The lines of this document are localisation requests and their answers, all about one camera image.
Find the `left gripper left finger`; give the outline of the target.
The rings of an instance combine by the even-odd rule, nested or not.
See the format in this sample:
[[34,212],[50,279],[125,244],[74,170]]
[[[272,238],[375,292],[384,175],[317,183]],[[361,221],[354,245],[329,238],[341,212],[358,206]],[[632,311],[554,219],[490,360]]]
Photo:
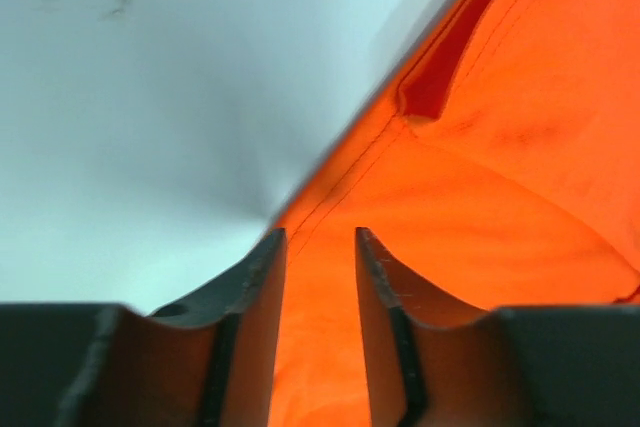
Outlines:
[[5,426],[264,426],[287,238],[144,316],[114,303],[1,308]]

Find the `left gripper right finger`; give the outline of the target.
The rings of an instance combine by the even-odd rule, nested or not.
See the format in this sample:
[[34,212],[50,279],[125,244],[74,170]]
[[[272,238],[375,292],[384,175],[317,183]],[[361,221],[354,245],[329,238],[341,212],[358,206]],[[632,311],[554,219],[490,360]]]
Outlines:
[[475,308],[355,232],[375,426],[635,426],[639,310]]

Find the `orange t shirt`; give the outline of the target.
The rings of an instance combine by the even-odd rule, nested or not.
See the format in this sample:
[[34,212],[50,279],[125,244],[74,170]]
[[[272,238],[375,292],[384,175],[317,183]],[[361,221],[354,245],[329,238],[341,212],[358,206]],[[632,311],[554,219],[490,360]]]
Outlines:
[[366,227],[489,310],[639,300],[639,0],[455,0],[281,215],[270,422],[370,422]]

